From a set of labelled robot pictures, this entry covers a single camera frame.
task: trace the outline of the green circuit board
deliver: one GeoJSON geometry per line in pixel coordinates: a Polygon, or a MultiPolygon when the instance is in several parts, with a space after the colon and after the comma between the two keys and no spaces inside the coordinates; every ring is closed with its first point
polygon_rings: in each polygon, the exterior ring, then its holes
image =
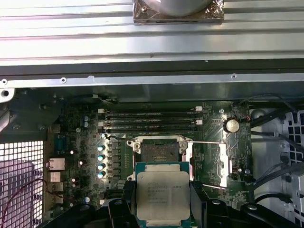
{"type": "MultiPolygon", "coordinates": [[[[248,202],[253,176],[250,124],[239,122],[236,133],[227,133],[224,122],[248,116],[246,104],[235,107],[230,101],[67,106],[61,118],[61,133],[55,137],[55,156],[66,158],[63,194],[76,201],[89,197],[91,204],[100,207],[104,199],[119,197],[125,181],[134,179],[135,162],[151,157],[157,162],[169,157],[182,160],[180,154],[175,154],[176,141],[172,139],[147,138],[143,140],[142,154],[134,152],[125,139],[180,135],[193,141],[226,144],[230,165],[238,171],[228,176],[226,189],[205,187],[204,190],[210,198],[224,200],[239,209],[248,202]],[[161,153],[151,156],[154,151],[161,153]],[[97,159],[100,155],[104,155],[102,161],[97,159]],[[104,162],[104,168],[99,170],[101,162],[104,162]],[[102,178],[97,176],[100,172],[105,174],[102,178]],[[80,180],[76,187],[71,182],[75,177],[80,180]]],[[[190,164],[194,180],[220,186],[219,145],[194,143],[192,153],[190,164]]]]}

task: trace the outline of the perforated metal panel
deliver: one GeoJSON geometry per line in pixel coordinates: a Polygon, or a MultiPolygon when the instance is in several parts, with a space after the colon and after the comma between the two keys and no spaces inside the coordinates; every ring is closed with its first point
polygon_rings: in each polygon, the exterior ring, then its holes
{"type": "MultiPolygon", "coordinates": [[[[288,134],[289,139],[304,146],[304,111],[296,113],[288,113],[288,134]]],[[[301,162],[303,154],[295,149],[292,145],[289,145],[290,161],[292,163],[301,162]]]]}
{"type": "Polygon", "coordinates": [[[0,144],[0,218],[5,228],[35,228],[42,222],[43,141],[0,144]]]}
{"type": "MultiPolygon", "coordinates": [[[[286,114],[285,129],[288,128],[289,139],[295,141],[304,147],[304,111],[298,113],[286,114]]],[[[299,163],[303,160],[303,154],[292,145],[289,145],[290,163],[299,163]]],[[[304,228],[304,210],[301,207],[303,201],[303,189],[301,181],[303,179],[303,171],[294,172],[292,174],[292,195],[294,204],[294,222],[304,228]]]]}

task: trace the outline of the metal frame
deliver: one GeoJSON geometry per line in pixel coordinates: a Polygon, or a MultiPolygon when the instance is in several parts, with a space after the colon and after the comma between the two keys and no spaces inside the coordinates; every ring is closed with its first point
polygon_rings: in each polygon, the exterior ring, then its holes
{"type": "Polygon", "coordinates": [[[0,3],[0,66],[304,57],[302,0],[227,0],[222,24],[137,26],[132,9],[132,0],[0,3]]]}

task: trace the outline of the motherboard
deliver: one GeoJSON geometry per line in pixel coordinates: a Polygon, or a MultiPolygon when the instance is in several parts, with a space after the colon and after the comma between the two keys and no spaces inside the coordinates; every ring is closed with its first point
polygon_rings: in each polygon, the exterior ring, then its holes
{"type": "MultiPolygon", "coordinates": [[[[67,105],[58,124],[53,158],[64,159],[65,168],[53,190],[73,202],[99,208],[121,197],[126,181],[136,181],[137,165],[179,162],[189,164],[190,181],[201,181],[209,198],[235,209],[249,200],[253,164],[246,104],[67,105]]],[[[62,211],[73,205],[59,203],[62,211]]]]}

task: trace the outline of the ram slot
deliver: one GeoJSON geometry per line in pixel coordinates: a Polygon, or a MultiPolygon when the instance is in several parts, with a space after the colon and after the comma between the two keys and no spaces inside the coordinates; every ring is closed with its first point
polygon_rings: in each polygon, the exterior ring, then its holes
{"type": "Polygon", "coordinates": [[[201,114],[198,114],[197,112],[190,112],[190,113],[163,113],[163,112],[157,112],[157,113],[152,113],[152,112],[145,112],[145,113],[120,113],[120,114],[105,114],[104,116],[106,118],[138,118],[138,117],[185,117],[185,118],[198,118],[200,117],[201,114]]]}
{"type": "Polygon", "coordinates": [[[139,121],[132,121],[132,122],[104,122],[105,126],[144,126],[144,125],[166,125],[166,126],[174,126],[174,125],[183,125],[183,124],[195,124],[195,121],[186,120],[186,121],[175,121],[175,120],[163,120],[163,121],[157,121],[157,120],[139,120],[139,121]]]}
{"type": "Polygon", "coordinates": [[[132,132],[143,132],[143,133],[158,133],[158,132],[191,132],[196,131],[197,125],[152,125],[152,126],[128,126],[128,127],[112,127],[102,128],[101,133],[132,133],[132,132]]]}
{"type": "MultiPolygon", "coordinates": [[[[170,129],[169,132],[170,133],[188,133],[188,132],[195,132],[197,131],[197,128],[194,129],[189,129],[189,128],[185,128],[185,129],[170,129]]],[[[144,130],[144,129],[131,129],[131,130],[104,130],[101,131],[100,133],[146,133],[146,134],[151,134],[151,133],[167,133],[168,130],[167,129],[149,129],[149,130],[144,130]]]]}
{"type": "Polygon", "coordinates": [[[138,110],[138,109],[123,109],[123,110],[105,110],[107,114],[138,114],[138,113],[199,113],[202,112],[202,107],[194,107],[194,108],[175,108],[175,109],[146,109],[146,110],[138,110]]]}
{"type": "MultiPolygon", "coordinates": [[[[198,114],[193,115],[193,116],[170,116],[170,117],[158,117],[155,116],[153,117],[153,120],[174,120],[174,121],[180,121],[180,120],[193,120],[193,119],[198,119],[201,116],[198,114]]],[[[126,117],[118,117],[118,116],[105,116],[104,118],[107,121],[115,121],[115,122],[126,122],[126,121],[138,121],[138,120],[150,120],[147,118],[144,118],[142,116],[139,117],[134,117],[134,116],[126,116],[126,117]]]]}

